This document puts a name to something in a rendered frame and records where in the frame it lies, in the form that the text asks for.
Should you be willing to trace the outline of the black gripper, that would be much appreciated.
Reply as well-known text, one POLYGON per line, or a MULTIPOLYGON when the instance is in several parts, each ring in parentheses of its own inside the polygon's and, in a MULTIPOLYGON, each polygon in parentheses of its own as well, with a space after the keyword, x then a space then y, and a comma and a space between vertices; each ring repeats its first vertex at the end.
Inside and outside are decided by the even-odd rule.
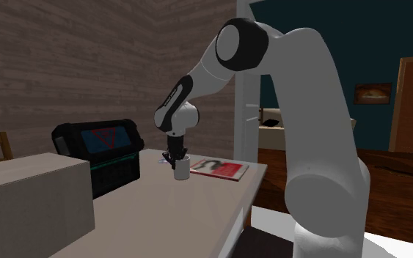
POLYGON ((173 170, 176 169, 176 159, 183 160, 188 149, 184 147, 184 136, 167 136, 167 151, 162 155, 173 170))

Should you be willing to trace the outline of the white mug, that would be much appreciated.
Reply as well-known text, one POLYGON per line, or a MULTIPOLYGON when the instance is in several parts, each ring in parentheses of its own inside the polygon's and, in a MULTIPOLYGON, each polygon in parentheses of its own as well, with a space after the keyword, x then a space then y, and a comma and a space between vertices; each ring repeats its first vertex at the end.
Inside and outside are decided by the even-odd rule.
POLYGON ((187 180, 190 178, 190 156, 186 155, 181 160, 175 161, 175 169, 173 170, 174 178, 176 180, 187 180))

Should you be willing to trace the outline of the red magazine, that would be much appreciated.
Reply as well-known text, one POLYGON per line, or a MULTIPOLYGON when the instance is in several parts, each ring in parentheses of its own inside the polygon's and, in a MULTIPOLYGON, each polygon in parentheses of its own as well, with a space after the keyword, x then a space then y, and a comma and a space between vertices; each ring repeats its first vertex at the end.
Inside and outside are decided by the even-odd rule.
POLYGON ((207 177, 215 177, 238 182, 248 168, 249 165, 246 164, 214 159, 203 159, 192 165, 190 172, 192 174, 200 174, 207 177))

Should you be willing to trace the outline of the beige table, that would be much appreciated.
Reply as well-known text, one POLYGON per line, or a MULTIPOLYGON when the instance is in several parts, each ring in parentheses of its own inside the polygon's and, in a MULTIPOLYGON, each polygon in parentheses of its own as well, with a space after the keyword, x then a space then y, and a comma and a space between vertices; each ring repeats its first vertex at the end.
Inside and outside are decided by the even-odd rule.
POLYGON ((94 200, 95 229, 51 258, 231 258, 267 166, 176 180, 161 151, 139 159, 138 180, 94 200))

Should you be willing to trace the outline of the black case with blue panel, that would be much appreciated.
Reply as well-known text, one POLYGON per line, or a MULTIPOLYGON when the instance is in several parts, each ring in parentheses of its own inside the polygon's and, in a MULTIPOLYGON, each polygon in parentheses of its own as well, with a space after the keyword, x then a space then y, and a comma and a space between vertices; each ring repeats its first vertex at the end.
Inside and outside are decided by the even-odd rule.
POLYGON ((145 143, 131 119, 64 123, 51 138, 58 154, 89 161, 95 199, 140 178, 145 143))

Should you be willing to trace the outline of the beige cardboard box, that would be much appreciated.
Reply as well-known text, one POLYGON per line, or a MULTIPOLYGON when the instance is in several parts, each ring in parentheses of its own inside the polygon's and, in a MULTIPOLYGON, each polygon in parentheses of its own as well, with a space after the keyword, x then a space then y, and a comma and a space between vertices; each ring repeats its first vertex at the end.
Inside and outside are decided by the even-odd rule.
POLYGON ((0 162, 0 258, 49 258, 94 229, 89 161, 43 153, 0 162))

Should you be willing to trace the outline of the white door frame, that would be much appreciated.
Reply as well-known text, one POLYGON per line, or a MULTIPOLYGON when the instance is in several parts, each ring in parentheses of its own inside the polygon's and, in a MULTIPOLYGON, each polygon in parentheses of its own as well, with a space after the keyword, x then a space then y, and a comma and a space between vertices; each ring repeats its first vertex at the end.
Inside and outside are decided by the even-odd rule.
POLYGON ((235 74, 235 117, 233 159, 257 163, 260 107, 260 77, 247 72, 235 74))

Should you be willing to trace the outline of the framed wall picture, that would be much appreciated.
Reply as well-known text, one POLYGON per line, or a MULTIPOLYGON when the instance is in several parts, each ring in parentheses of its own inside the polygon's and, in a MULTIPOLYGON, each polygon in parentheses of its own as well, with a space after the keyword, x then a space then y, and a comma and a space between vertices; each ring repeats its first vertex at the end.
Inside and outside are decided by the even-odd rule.
POLYGON ((357 84, 354 89, 354 105, 388 105, 392 83, 357 84))

